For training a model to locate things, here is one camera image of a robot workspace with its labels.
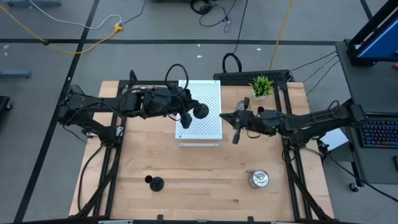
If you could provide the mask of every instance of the potted plant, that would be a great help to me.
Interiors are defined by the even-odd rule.
[[[254,78],[254,84],[249,83],[252,87],[254,100],[261,100],[270,95],[273,91],[273,83],[267,77]]]

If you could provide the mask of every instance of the green plant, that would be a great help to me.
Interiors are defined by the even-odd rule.
[[[253,88],[254,96],[261,97],[271,94],[273,83],[267,77],[257,77],[254,78],[254,84],[249,83],[249,85]]]

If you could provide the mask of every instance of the white cable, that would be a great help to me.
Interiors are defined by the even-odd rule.
[[[62,23],[67,23],[67,24],[78,25],[78,26],[86,27],[87,29],[93,29],[93,30],[100,28],[100,27],[104,24],[104,22],[105,22],[107,19],[109,19],[110,17],[114,17],[114,16],[119,17],[119,22],[118,22],[119,25],[121,25],[121,24],[123,23],[123,22],[122,22],[122,17],[121,17],[121,16],[113,14],[113,15],[110,15],[110,16],[108,16],[107,18],[105,18],[104,21],[102,21],[102,23],[101,23],[98,27],[87,27],[87,26],[85,26],[84,24],[80,24],[80,23],[77,23],[77,22],[69,22],[69,21],[62,21],[62,20],[60,20],[60,19],[56,19],[56,18],[54,18],[54,17],[48,15],[48,14],[47,14],[45,11],[43,11],[41,8],[39,8],[36,4],[33,3],[32,0],[29,0],[29,1],[30,1],[30,3],[32,3],[32,5],[33,5],[36,9],[38,9],[40,12],[43,12],[43,14],[45,14],[46,16],[48,16],[49,18],[51,18],[51,19],[53,19],[53,20],[55,20],[55,21],[57,21],[57,22],[62,22]]]

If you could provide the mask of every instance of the computer monitor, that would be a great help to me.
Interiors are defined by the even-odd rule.
[[[389,0],[348,43],[354,66],[398,62],[398,0]]]

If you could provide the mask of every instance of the white paper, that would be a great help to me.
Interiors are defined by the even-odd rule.
[[[324,144],[328,144],[328,151],[332,151],[337,147],[341,146],[348,142],[348,138],[344,135],[344,133],[340,130],[340,128],[336,128],[332,131],[329,131],[321,138]]]

